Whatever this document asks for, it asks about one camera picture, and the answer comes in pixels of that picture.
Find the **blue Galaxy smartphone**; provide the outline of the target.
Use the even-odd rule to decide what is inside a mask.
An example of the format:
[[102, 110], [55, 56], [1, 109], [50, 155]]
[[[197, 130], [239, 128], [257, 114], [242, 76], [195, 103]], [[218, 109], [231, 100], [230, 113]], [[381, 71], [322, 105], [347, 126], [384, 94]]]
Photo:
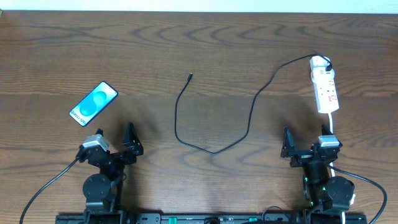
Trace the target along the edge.
[[107, 82], [102, 81], [71, 109], [69, 115], [80, 126], [85, 127], [117, 96], [118, 91]]

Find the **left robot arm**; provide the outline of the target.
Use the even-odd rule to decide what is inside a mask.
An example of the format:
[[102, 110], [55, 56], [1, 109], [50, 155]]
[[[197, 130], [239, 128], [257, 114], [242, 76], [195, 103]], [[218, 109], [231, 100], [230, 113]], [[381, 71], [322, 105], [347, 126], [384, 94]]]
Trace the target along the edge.
[[84, 223], [136, 222], [135, 215], [121, 206], [124, 169], [127, 165], [136, 163], [137, 157], [144, 154], [132, 122], [127, 125], [122, 145], [126, 150], [111, 153], [103, 130], [98, 129], [96, 134], [88, 136], [79, 147], [76, 159], [99, 169], [97, 174], [89, 176], [83, 184], [83, 194], [86, 197]]

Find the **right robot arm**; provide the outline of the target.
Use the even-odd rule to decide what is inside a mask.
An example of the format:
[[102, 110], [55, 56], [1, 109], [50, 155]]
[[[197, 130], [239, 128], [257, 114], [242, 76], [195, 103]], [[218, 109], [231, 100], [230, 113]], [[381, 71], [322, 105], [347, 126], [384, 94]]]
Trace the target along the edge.
[[292, 133], [284, 128], [284, 141], [280, 156], [290, 158], [291, 167], [303, 169], [303, 192], [310, 202], [297, 214], [298, 223], [344, 223], [343, 213], [349, 210], [354, 194], [354, 183], [341, 177], [331, 176], [328, 166], [337, 160], [342, 143], [327, 125], [309, 150], [297, 150]]

